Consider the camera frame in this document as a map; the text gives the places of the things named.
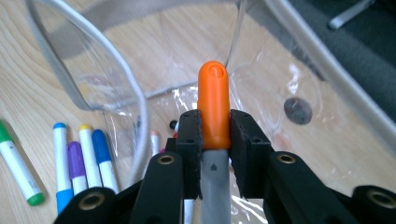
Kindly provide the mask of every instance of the purple marker cap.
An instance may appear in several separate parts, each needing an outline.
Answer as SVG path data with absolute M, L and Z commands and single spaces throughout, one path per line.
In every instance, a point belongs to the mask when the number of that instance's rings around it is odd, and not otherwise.
M 84 159 L 82 158 L 81 144 L 71 142 L 67 150 L 67 159 L 69 160 L 70 179 L 85 174 Z

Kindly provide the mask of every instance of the blue marker cap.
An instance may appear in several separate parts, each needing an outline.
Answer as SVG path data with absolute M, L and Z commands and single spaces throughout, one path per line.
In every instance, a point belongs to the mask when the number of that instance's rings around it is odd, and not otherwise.
M 96 161 L 98 164 L 103 161 L 111 161 L 110 152 L 108 151 L 105 134 L 101 130 L 95 130 L 92 133 L 93 149 L 95 150 Z
M 56 202 L 58 205 L 58 214 L 61 214 L 62 211 L 66 208 L 66 206 L 72 200 L 74 194 L 72 189 L 65 189 L 56 193 Z
M 57 129 L 57 128 L 66 128 L 66 125 L 64 123 L 56 123 L 53 125 L 53 129 Z

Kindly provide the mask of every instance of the screw hole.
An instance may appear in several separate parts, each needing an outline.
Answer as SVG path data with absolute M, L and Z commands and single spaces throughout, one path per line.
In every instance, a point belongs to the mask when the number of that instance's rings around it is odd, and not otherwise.
M 294 159 L 292 156 L 289 156 L 287 154 L 281 154 L 277 156 L 277 159 L 283 163 L 291 164 L 295 163 L 296 159 Z
M 384 192 L 370 189 L 367 192 L 367 196 L 373 203 L 376 203 L 379 206 L 386 207 L 388 209 L 396 208 L 396 199 L 390 197 L 388 194 Z
M 158 158 L 158 163 L 162 164 L 162 165 L 171 164 L 174 161 L 175 161 L 175 158 L 173 156 L 168 156 L 168 155 L 164 155 L 164 156 L 161 156 L 160 158 Z
M 78 207 L 84 211 L 92 210 L 101 205 L 104 201 L 105 195 L 99 191 L 96 191 L 89 193 L 84 198 L 82 198 L 78 203 Z

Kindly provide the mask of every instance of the black object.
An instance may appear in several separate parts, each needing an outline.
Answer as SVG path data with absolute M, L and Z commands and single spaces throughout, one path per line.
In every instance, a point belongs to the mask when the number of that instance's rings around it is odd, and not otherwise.
M 176 128 L 176 125 L 177 125 L 177 120 L 172 120 L 172 121 L 169 123 L 169 128 L 172 129 L 172 130 L 174 130 L 174 129 Z
M 231 111 L 233 169 L 240 194 L 263 198 L 270 224 L 396 223 L 396 194 L 375 186 L 351 198 L 328 189 L 297 155 L 274 152 L 254 118 Z M 200 112 L 180 117 L 179 136 L 154 156 L 144 179 L 115 195 L 93 188 L 77 195 L 55 223 L 181 223 L 183 199 L 200 195 Z

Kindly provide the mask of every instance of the blue marker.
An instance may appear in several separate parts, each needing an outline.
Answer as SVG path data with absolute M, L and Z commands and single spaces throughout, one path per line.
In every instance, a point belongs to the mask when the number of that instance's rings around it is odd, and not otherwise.
M 113 165 L 111 164 L 111 157 L 108 151 L 105 134 L 101 130 L 93 131 L 92 142 L 96 161 L 98 162 L 100 174 L 102 176 L 103 187 L 113 189 L 114 192 L 118 194 L 119 187 L 114 175 Z
M 73 198 L 72 184 L 69 175 L 69 165 L 67 162 L 67 130 L 64 123 L 53 125 L 53 147 L 55 149 L 56 165 L 56 203 L 58 214 L 64 210 Z

